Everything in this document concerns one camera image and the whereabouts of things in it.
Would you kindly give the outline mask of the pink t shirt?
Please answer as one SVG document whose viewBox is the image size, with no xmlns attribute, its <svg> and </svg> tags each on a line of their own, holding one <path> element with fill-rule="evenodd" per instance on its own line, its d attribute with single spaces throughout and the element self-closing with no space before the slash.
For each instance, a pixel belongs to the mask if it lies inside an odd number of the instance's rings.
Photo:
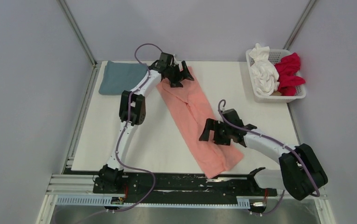
<svg viewBox="0 0 357 224">
<path fill-rule="evenodd" d="M 216 119 L 216 116 L 193 68 L 189 67 L 189 71 L 194 80 L 185 79 L 182 88 L 172 88 L 163 80 L 157 90 L 190 153 L 181 166 L 189 165 L 189 172 L 198 169 L 206 177 L 213 178 L 233 170 L 243 160 L 244 153 L 233 145 L 214 144 L 211 137 L 199 140 L 206 120 Z"/>
</svg>

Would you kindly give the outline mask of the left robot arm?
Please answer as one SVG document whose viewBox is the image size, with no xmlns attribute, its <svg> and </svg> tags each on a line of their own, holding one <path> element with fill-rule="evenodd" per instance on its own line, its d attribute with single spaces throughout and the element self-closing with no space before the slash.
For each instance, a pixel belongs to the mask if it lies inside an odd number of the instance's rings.
<svg viewBox="0 0 357 224">
<path fill-rule="evenodd" d="M 160 58 L 151 65 L 142 64 L 146 69 L 144 77 L 131 90 L 124 90 L 119 105 L 120 128 L 116 147 L 106 164 L 99 170 L 95 186 L 112 193 L 123 188 L 125 156 L 138 127 L 146 117 L 146 97 L 163 80 L 171 88 L 182 88 L 183 81 L 193 81 L 186 61 L 178 62 L 174 55 L 162 52 Z"/>
</svg>

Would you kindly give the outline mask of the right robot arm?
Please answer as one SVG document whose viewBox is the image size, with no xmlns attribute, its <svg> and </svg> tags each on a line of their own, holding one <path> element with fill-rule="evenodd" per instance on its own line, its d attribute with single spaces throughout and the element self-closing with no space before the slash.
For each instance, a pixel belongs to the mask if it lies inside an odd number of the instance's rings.
<svg viewBox="0 0 357 224">
<path fill-rule="evenodd" d="M 328 183 L 328 177 L 311 146 L 286 144 L 266 135 L 253 124 L 245 125 L 234 109 L 222 111 L 220 115 L 221 121 L 206 119 L 200 141 L 212 141 L 222 146 L 235 142 L 260 152 L 280 167 L 278 170 L 260 167 L 251 171 L 251 179 L 247 181 L 251 194 L 280 189 L 299 201 L 321 195 L 320 188 Z"/>
</svg>

